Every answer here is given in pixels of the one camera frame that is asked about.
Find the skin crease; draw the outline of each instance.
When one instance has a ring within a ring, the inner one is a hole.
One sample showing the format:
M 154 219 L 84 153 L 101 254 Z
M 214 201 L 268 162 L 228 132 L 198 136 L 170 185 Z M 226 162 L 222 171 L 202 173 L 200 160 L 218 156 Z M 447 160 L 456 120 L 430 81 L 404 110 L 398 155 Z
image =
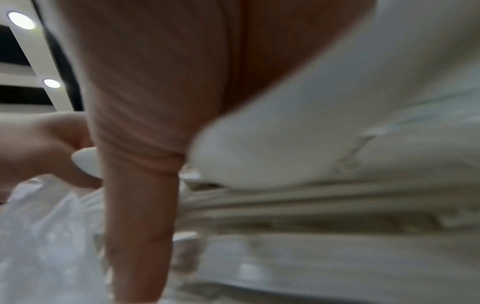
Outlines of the skin crease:
M 374 0 L 42 0 L 102 160 L 117 301 L 156 301 L 195 133 L 331 44 Z
M 77 187 L 102 185 L 71 160 L 75 151 L 92 146 L 84 113 L 0 114 L 0 130 L 1 202 L 17 184 L 42 174 Z

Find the round light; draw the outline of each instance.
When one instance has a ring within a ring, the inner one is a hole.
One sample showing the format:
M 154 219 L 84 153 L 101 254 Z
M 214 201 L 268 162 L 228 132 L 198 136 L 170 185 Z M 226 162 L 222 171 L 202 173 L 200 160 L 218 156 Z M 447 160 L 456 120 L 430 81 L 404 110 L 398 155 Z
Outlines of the round light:
M 8 13 L 8 18 L 14 25 L 21 27 L 22 29 L 33 30 L 36 27 L 35 22 L 24 14 L 10 12 Z
M 53 79 L 44 79 L 43 83 L 49 88 L 58 89 L 60 87 L 60 82 Z

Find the hand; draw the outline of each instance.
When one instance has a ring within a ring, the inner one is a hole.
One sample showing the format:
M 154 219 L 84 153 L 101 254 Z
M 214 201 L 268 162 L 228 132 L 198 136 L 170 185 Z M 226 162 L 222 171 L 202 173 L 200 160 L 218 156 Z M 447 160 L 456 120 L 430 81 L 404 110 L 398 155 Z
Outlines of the hand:
M 3 114 L 0 146 L 1 193 L 42 174 L 53 174 L 77 187 L 101 186 L 101 180 L 71 161 L 76 150 L 92 146 L 84 113 Z
M 335 40 L 374 0 L 43 0 L 103 165 L 113 291 L 155 301 L 198 130 Z

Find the wrinkled skin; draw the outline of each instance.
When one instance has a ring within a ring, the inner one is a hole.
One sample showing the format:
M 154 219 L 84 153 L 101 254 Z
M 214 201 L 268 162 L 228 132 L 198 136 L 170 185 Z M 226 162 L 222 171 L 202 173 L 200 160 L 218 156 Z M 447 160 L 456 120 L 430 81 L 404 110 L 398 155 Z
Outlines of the wrinkled skin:
M 106 245 L 122 302 L 168 272 L 177 173 L 195 133 L 326 48 L 374 0 L 43 0 L 103 163 Z
M 83 173 L 72 154 L 91 147 L 84 113 L 0 115 L 0 199 L 23 181 L 53 174 L 84 188 L 99 188 L 102 181 Z

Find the plastic packaging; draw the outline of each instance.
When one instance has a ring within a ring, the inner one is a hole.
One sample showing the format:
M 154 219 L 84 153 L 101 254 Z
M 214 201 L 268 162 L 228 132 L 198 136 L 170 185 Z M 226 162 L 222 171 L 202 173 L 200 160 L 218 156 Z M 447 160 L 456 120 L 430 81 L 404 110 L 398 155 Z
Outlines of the plastic packaging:
M 22 184 L 0 214 L 0 304 L 108 303 L 77 194 L 53 178 Z

